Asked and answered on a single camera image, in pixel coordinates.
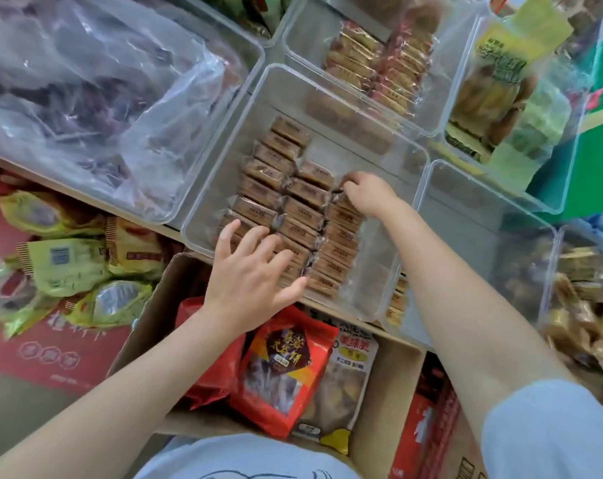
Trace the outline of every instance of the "forearm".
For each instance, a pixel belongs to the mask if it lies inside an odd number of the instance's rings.
[[[121,478],[235,338],[203,312],[2,456],[0,478]]]
[[[539,379],[572,379],[521,314],[407,203],[392,202],[381,219],[477,437],[486,414],[514,391]]]

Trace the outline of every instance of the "person's left hand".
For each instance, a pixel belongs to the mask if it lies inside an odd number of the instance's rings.
[[[306,277],[299,277],[289,287],[277,287],[293,252],[287,249],[273,255],[281,238],[264,238],[266,227],[250,229],[231,253],[231,237],[239,226],[240,221],[234,220],[220,233],[202,307],[207,315],[232,326],[237,335],[254,330],[296,303],[306,287]]]

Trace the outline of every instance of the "person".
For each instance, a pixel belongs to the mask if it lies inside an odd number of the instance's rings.
[[[481,444],[490,479],[603,479],[603,407],[528,322],[446,246],[384,180],[357,172],[344,191],[397,246],[420,315]],[[146,354],[0,457],[0,478],[120,478],[164,415],[239,334],[297,301],[279,289],[291,251],[250,230],[221,232],[204,306]],[[160,452],[139,478],[355,478],[331,456],[253,434]]]

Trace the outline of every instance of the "brown cardboard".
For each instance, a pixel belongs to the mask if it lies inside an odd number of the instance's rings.
[[[481,448],[474,440],[463,412],[450,437],[439,479],[488,479]]]
[[[195,296],[193,292],[200,284],[203,265],[187,253],[173,257],[131,332],[113,372],[148,351],[173,329],[178,305],[187,297]],[[425,358],[423,351],[383,337],[376,338],[379,350],[351,435],[349,457],[344,458],[338,452],[311,441],[294,437],[288,439],[304,448],[346,459],[365,479],[388,477]],[[174,409],[157,432],[198,438],[261,433],[256,427],[235,420],[233,413],[222,406],[193,411]]]

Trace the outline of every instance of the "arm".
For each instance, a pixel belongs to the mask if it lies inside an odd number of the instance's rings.
[[[400,200],[384,180],[355,173],[344,190],[381,220],[401,255],[423,324],[475,437],[486,415],[513,392],[572,375],[536,330]]]
[[[164,415],[226,347],[302,296],[305,278],[277,287],[292,252],[272,257],[277,236],[258,245],[265,227],[251,229],[231,254],[239,223],[220,234],[202,309],[1,456],[0,478],[121,478]]]

